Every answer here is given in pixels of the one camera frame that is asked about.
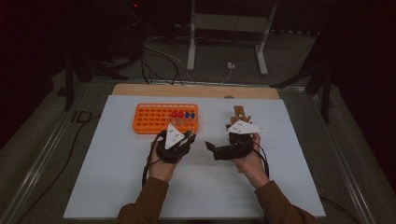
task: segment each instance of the person's left hand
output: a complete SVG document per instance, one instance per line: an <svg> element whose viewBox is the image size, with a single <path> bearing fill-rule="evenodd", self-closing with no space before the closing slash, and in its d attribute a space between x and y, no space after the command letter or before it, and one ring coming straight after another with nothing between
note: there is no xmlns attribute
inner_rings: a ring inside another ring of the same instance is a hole
<svg viewBox="0 0 396 224"><path fill-rule="evenodd" d="M158 144L156 144L154 147L154 150L151 155L151 160L149 163L153 163L160 159L157 156L157 146ZM148 177L161 179L166 183L168 183L172 178L176 165L177 163L167 163L164 161L157 161L148 167Z"/></svg>

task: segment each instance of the white paper sheet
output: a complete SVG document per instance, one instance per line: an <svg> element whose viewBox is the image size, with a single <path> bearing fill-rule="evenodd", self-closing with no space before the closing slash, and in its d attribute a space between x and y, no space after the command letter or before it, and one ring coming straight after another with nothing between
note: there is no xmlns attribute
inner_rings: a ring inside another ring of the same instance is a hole
<svg viewBox="0 0 396 224"><path fill-rule="evenodd" d="M65 218L116 217L123 205L137 198L150 142L155 137L136 134L132 128L139 103L191 103L199 107L197 137L190 153L177 165L161 218L263 216L247 179L237 173L231 161L214 161L205 147L205 141L215 146L228 144L225 125L234 115L234 105L242 105L251 121L264 128L262 147L271 179L293 204L316 217L325 216L282 100L111 95L66 207Z"/></svg>

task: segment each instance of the orange tube rack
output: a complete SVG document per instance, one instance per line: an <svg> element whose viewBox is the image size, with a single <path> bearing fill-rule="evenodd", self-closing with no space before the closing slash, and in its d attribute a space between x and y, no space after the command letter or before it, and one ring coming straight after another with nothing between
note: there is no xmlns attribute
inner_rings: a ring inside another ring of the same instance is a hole
<svg viewBox="0 0 396 224"><path fill-rule="evenodd" d="M160 133L172 123L181 133L198 131L198 105L152 104L136 106L133 128L137 133Z"/></svg>

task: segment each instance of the metal stand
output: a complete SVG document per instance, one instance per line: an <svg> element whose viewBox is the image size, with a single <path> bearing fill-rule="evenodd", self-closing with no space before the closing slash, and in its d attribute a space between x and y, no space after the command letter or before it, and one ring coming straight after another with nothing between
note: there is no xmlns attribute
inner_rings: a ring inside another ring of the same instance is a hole
<svg viewBox="0 0 396 224"><path fill-rule="evenodd" d="M270 14L267 18L259 17L234 17L221 15L197 14L195 12L195 0L191 0L191 35L190 35L190 49L189 58L187 60L187 69L194 70L195 63L195 29L213 29L213 30L228 30L228 31L245 31L262 33L262 42L256 46L257 61L260 67L260 74L262 76L268 75L267 66L265 64L264 56L262 54L265 42L271 30L272 21L276 12L277 4L273 4Z"/></svg>

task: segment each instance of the forearm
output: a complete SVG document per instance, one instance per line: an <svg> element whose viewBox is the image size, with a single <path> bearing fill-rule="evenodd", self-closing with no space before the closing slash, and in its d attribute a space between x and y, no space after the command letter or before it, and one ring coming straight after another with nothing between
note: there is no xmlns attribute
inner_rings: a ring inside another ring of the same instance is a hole
<svg viewBox="0 0 396 224"><path fill-rule="evenodd" d="M157 223L169 185L156 178L149 178L135 203L123 206L117 223Z"/></svg>
<svg viewBox="0 0 396 224"><path fill-rule="evenodd" d="M317 223L317 220L302 209L296 209L274 181L256 191L260 206L271 224L276 223Z"/></svg>

